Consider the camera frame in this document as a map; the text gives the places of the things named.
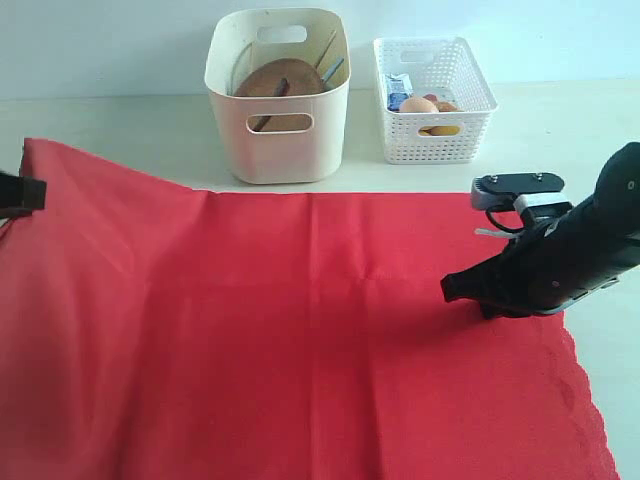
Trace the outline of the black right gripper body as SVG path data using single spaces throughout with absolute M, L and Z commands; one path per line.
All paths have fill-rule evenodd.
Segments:
M 499 263 L 507 303 L 529 313 L 561 307 L 630 269 L 630 204 L 587 199 L 534 231 Z

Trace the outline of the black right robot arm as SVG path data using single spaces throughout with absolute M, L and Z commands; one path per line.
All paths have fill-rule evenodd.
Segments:
M 618 282 L 639 264 L 639 145 L 631 142 L 602 168 L 593 193 L 577 205 L 548 172 L 474 179 L 473 209 L 507 244 L 497 255 L 446 275 L 446 301 L 472 300 L 487 319 L 549 316 Z

